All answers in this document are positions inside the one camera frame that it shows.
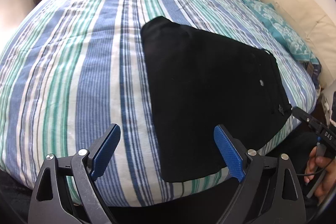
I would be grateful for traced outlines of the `person right hand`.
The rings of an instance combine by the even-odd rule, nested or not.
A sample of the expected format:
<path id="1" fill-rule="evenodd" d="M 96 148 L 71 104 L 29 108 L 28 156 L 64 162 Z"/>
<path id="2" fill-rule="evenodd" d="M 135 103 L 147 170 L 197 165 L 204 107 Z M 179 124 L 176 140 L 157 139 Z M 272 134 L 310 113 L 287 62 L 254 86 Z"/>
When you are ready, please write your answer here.
<path id="1" fill-rule="evenodd" d="M 318 198 L 320 204 L 326 198 L 329 190 L 335 183 L 335 159 L 331 161 L 331 159 L 327 157 L 316 156 L 316 153 L 317 147 L 314 147 L 310 152 L 305 174 L 313 173 L 317 167 L 325 169 L 325 177 L 314 192 L 314 195 Z"/>

